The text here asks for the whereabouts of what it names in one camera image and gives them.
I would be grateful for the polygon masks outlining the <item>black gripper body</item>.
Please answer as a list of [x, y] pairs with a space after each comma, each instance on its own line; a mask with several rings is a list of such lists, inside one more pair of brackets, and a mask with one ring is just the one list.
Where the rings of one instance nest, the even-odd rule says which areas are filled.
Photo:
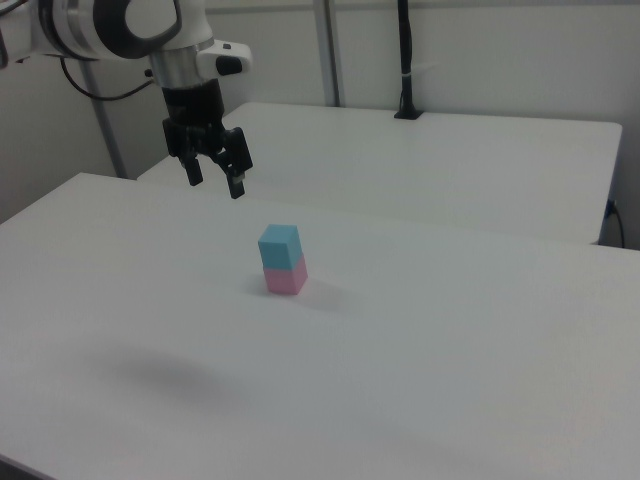
[[230, 156], [224, 143], [225, 107], [218, 80], [193, 88], [163, 88], [162, 93], [168, 111], [163, 130], [171, 156], [179, 157], [186, 151], [212, 158]]

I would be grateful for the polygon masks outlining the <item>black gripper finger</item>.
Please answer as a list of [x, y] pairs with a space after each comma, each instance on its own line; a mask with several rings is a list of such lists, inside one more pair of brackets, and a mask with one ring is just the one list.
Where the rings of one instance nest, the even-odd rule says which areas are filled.
[[199, 185], [203, 181], [203, 176], [197, 150], [188, 141], [185, 141], [179, 149], [178, 157], [186, 172], [189, 184], [191, 186]]
[[213, 161], [226, 176], [231, 198], [243, 196], [245, 174], [253, 167], [253, 161], [240, 127], [222, 132]]

